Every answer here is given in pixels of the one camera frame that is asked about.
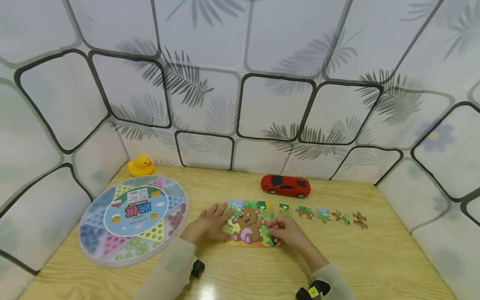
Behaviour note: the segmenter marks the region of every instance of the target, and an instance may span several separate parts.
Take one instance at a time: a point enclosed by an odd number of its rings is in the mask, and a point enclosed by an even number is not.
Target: beige sleeve
[[[174,300],[190,282],[195,257],[195,245],[173,238],[158,264],[134,300]]]
[[[333,264],[329,264],[312,274],[312,281],[321,280],[330,285],[330,292],[324,300],[356,300],[347,281]]]

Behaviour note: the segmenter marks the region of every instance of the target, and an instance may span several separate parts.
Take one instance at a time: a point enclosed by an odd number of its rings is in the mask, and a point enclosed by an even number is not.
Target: wooden table
[[[260,188],[261,174],[201,168],[155,166],[154,174],[176,180],[186,191],[188,222],[215,202],[271,201],[339,210],[360,211],[369,229],[360,231],[334,220],[323,224],[294,215],[315,245],[337,265],[358,299],[454,299],[417,244],[405,230],[380,192],[370,184],[310,180],[305,199],[269,195]],[[123,167],[110,185],[130,176]],[[80,252],[78,226],[71,232],[20,299],[131,299],[156,265],[154,258],[137,265],[112,269],[95,265]],[[227,247],[204,242],[197,256],[206,269],[192,278],[178,299],[243,300],[295,299],[309,285],[302,260],[288,247]]]

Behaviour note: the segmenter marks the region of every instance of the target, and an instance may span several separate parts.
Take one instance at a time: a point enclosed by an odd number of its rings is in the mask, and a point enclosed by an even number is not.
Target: child's hand
[[[196,244],[205,235],[215,240],[230,240],[231,235],[223,231],[223,226],[235,210],[225,212],[226,208],[227,202],[220,206],[215,203],[209,210],[205,209],[197,220],[185,227],[180,238],[193,244]]]
[[[274,242],[277,245],[286,243],[298,248],[310,243],[310,239],[291,217],[277,216],[271,219],[267,226],[270,227],[268,233],[275,237]]]

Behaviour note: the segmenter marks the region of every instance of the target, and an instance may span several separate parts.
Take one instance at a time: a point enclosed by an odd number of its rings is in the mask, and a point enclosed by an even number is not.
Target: yellow rubber duck
[[[153,164],[145,155],[140,155],[127,164],[128,173],[132,177],[150,175],[153,173]]]

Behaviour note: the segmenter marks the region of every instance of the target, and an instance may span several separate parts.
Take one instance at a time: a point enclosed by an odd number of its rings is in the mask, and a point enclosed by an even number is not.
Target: fabric wall
[[[480,293],[480,0],[7,0],[0,18],[11,295],[140,154],[370,182],[455,296]],[[33,222],[65,232],[19,234]]]
[[[61,1],[0,10],[0,290],[16,299],[127,161]]]

